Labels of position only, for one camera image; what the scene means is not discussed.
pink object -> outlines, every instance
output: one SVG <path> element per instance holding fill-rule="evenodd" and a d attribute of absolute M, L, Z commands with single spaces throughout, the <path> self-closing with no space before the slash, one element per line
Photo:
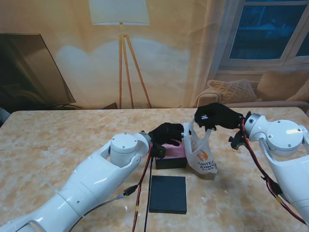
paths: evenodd
<path fill-rule="evenodd" d="M 163 144 L 163 147 L 166 148 L 164 159 L 185 158 L 183 143 L 182 142 L 179 143 L 180 143 L 179 146 Z"/>

lamp leg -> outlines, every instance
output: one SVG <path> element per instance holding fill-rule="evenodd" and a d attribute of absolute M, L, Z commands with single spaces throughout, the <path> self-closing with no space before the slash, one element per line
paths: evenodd
<path fill-rule="evenodd" d="M 143 77 L 141 76 L 139 64 L 137 63 L 137 59 L 136 59 L 136 56 L 135 56 L 135 54 L 134 54 L 134 50 L 133 50 L 133 47 L 132 47 L 132 44 L 131 44 L 130 37 L 129 37 L 128 34 L 125 34 L 124 36 L 125 36 L 125 38 L 126 38 L 127 44 L 129 45 L 130 52 L 131 52 L 131 55 L 132 55 L 132 57 L 133 57 L 133 60 L 134 60 L 134 63 L 135 63 L 135 67 L 136 67 L 137 73 L 139 74 L 139 77 L 140 77 L 140 83 L 141 83 L 141 86 L 142 86 L 143 89 L 144 89 L 144 93 L 145 93 L 145 96 L 146 96 L 146 99 L 147 99 L 147 102 L 148 102 L 148 108 L 152 108 L 152 106 L 151 106 L 151 104 L 150 104 L 149 97 L 148 97 L 148 93 L 147 93 L 147 90 L 146 90 L 146 87 L 145 87 L 145 84 L 144 84 L 144 81 L 143 81 Z"/>
<path fill-rule="evenodd" d="M 134 109 L 132 89 L 131 89 L 131 82 L 130 82 L 130 74 L 129 74 L 129 67 L 128 67 L 128 64 L 127 64 L 127 56 L 126 56 L 126 44 L 125 44 L 124 35 L 122 33 L 121 33 L 121 42 L 122 42 L 122 47 L 123 47 L 124 57 L 125 57 L 126 77 L 127 77 L 127 84 L 129 86 L 129 92 L 130 92 L 130 98 L 131 98 L 131 106 L 132 106 L 132 109 Z"/>
<path fill-rule="evenodd" d="M 121 109 L 121 97 L 122 97 L 122 40 L 119 35 L 119 109 Z"/>

floor lamp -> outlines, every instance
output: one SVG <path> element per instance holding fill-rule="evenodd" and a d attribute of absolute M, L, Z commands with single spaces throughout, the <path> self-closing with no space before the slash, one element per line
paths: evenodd
<path fill-rule="evenodd" d="M 137 73 L 140 78 L 140 83 L 143 87 L 147 106 L 151 108 L 151 103 L 148 97 L 140 68 L 132 47 L 132 43 L 128 34 L 124 33 L 124 25 L 149 25 L 149 16 L 145 0 L 89 0 L 91 20 L 93 25 L 119 25 L 119 108 L 121 109 L 122 99 L 122 53 L 124 54 L 126 65 L 126 77 L 131 99 L 131 107 L 134 109 L 132 88 L 130 82 L 129 67 L 126 55 L 126 44 L 128 44 L 130 53 L 133 57 Z"/>

window frame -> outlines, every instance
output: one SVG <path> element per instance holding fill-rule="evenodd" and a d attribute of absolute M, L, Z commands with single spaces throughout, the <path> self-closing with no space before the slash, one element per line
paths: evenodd
<path fill-rule="evenodd" d="M 230 53 L 234 44 L 235 35 L 239 26 L 240 18 L 244 6 L 271 6 L 271 5 L 307 5 L 301 16 L 288 44 L 286 45 L 280 59 L 230 59 Z M 308 63 L 309 56 L 295 57 L 308 30 L 309 30 L 309 0 L 303 1 L 265 1 L 265 2 L 246 2 L 239 0 L 235 15 L 229 15 L 233 21 L 232 28 L 225 46 L 225 50 L 220 62 L 220 66 L 237 67 L 275 67 L 285 64 Z"/>

lamp shade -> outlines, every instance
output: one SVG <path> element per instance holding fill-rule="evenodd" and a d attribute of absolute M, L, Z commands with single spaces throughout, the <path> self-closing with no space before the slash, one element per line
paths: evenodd
<path fill-rule="evenodd" d="M 94 25 L 149 25 L 145 0 L 89 0 Z"/>

